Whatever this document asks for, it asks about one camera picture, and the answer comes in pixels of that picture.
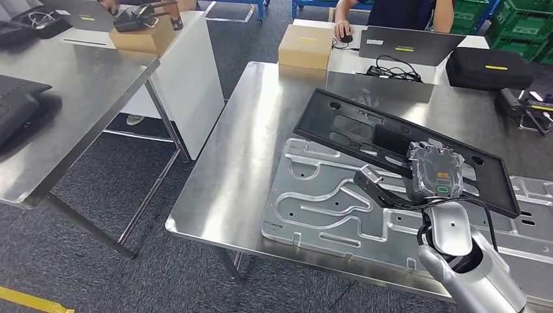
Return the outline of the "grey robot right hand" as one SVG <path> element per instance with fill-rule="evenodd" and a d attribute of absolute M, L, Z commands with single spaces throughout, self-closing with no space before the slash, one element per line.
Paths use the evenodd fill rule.
<path fill-rule="evenodd" d="M 462 193 L 464 157 L 452 149 L 428 142 L 410 142 L 406 165 L 412 176 L 404 178 L 409 199 L 424 203 L 431 198 L 457 198 Z"/>

